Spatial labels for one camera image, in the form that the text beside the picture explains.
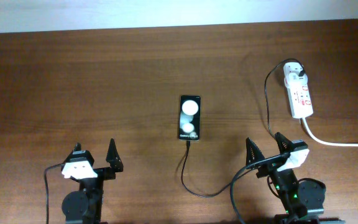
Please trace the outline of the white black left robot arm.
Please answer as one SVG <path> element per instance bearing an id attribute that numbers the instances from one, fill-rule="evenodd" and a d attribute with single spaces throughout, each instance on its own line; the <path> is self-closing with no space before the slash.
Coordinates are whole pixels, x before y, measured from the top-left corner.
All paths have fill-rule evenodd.
<path id="1" fill-rule="evenodd" d="M 114 180 L 116 174 L 124 169 L 114 139 L 110 140 L 106 162 L 109 164 L 107 167 L 93 168 L 93 156 L 89 151 L 82 150 L 80 143 L 63 161 L 63 177 L 79 183 L 79 189 L 70 192 L 62 202 L 66 223 L 101 223 L 104 182 Z"/>

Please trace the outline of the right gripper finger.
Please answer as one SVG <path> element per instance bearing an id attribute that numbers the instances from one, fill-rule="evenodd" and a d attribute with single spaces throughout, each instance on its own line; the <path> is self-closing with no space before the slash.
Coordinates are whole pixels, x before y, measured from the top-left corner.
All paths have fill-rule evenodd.
<path id="1" fill-rule="evenodd" d="M 287 139 L 282 133 L 275 133 L 275 140 L 277 142 L 280 152 L 291 152 L 293 150 L 293 143 L 289 139 Z"/>
<path id="2" fill-rule="evenodd" d="M 255 142 L 251 140 L 251 138 L 246 139 L 246 150 L 247 150 L 247 157 L 246 157 L 246 167 L 253 168 L 262 166 L 264 164 L 265 157 L 257 147 Z"/>

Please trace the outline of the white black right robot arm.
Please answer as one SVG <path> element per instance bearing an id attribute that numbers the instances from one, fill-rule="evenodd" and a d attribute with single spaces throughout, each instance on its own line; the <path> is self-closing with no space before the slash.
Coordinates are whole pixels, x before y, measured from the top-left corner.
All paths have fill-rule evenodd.
<path id="1" fill-rule="evenodd" d="M 294 173 L 296 154 L 307 151 L 307 143 L 281 133 L 274 140 L 272 156 L 243 135 L 118 144 L 124 170 L 107 185 L 105 201 L 117 222 L 317 218 L 324 211 L 325 185 Z"/>

